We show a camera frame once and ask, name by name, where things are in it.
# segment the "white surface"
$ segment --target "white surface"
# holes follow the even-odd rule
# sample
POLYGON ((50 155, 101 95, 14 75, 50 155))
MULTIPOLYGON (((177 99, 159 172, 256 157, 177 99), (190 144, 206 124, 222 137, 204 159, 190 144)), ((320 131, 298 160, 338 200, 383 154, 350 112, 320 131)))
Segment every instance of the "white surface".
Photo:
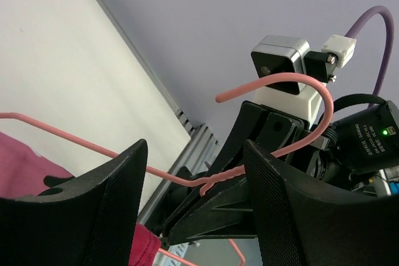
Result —
MULTIPOLYGON (((367 9, 387 6, 399 24, 398 0, 104 0, 136 48, 190 120, 206 122, 223 142, 242 100, 216 104, 214 96, 257 78, 251 50, 266 35, 302 37, 320 50, 344 35, 367 9)), ((384 22, 374 17, 357 36, 356 53, 337 81, 334 98, 372 93, 385 43, 384 22)), ((398 103, 399 44, 381 96, 398 103)), ((366 105, 338 112, 337 118, 366 105)))
POLYGON ((322 52, 335 54, 338 58, 337 67, 343 68, 352 58, 355 46, 355 39, 333 34, 331 38, 324 43, 322 52))
MULTIPOLYGON (((140 138, 168 171, 189 136, 95 0, 0 0, 0 111, 110 150, 140 138)), ((109 158, 14 120, 0 130, 80 175, 109 158)), ((146 176, 142 206, 160 178, 146 176)))
POLYGON ((322 97, 310 85, 306 85, 298 95, 291 95, 270 87, 261 87, 255 92, 253 102, 307 120, 311 127, 316 121, 322 97))

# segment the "gray floor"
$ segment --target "gray floor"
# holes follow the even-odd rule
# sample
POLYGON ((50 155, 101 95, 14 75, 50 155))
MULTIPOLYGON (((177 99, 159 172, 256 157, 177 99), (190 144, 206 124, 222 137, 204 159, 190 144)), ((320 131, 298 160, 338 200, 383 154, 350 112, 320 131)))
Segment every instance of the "gray floor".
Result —
MULTIPOLYGON (((246 258, 246 266, 262 266, 257 239, 236 240, 246 258)), ((201 246, 190 246, 185 259, 199 266, 237 266, 239 258, 227 240, 201 240, 201 246)))

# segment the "red cloth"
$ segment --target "red cloth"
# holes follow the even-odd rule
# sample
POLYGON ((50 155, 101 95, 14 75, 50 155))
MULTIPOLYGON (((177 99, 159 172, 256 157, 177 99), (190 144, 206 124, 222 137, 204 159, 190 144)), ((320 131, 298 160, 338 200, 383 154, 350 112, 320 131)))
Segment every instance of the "red cloth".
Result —
POLYGON ((141 224, 136 224, 129 266, 152 266, 161 240, 141 224))
MULTIPOLYGON (((0 197, 38 195, 48 189, 46 176, 68 178, 64 168, 35 153, 20 141, 0 132, 0 197)), ((152 266, 161 241, 136 224, 128 266, 152 266)))

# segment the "white connector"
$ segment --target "white connector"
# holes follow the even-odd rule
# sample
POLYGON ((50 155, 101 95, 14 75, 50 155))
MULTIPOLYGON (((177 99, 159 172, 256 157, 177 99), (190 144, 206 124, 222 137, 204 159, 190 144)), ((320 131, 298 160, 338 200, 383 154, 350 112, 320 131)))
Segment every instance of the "white connector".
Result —
POLYGON ((332 35, 323 45, 322 52, 334 54, 337 58, 337 67, 342 68, 352 58, 355 51, 356 39, 332 35))

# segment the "black cable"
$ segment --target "black cable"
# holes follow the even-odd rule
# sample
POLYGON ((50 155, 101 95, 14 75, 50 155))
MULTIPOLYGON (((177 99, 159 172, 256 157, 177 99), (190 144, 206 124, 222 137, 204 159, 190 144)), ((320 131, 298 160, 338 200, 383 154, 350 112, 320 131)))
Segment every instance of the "black cable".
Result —
MULTIPOLYGON (((334 113, 343 110, 344 108, 348 108, 359 104, 381 105, 384 104, 385 102, 386 101, 379 96, 374 96, 368 93, 353 93, 351 95, 340 97, 334 101, 334 113)), ((323 115, 324 113, 319 118, 319 123, 323 118, 323 115)))

